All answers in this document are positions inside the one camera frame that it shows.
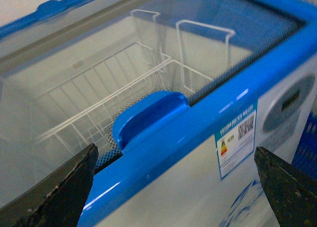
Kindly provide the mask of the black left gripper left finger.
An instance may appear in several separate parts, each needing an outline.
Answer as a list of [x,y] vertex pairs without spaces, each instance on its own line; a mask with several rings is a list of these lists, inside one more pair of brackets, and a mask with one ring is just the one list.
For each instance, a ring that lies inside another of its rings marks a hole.
[[2,227],[75,227],[93,185],[98,148],[90,144],[0,210]]

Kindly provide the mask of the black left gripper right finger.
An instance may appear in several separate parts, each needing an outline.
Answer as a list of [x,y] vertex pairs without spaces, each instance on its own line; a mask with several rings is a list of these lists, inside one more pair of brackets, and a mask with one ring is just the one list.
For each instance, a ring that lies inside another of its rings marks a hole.
[[317,225],[317,181],[264,147],[254,154],[261,186],[281,227]]

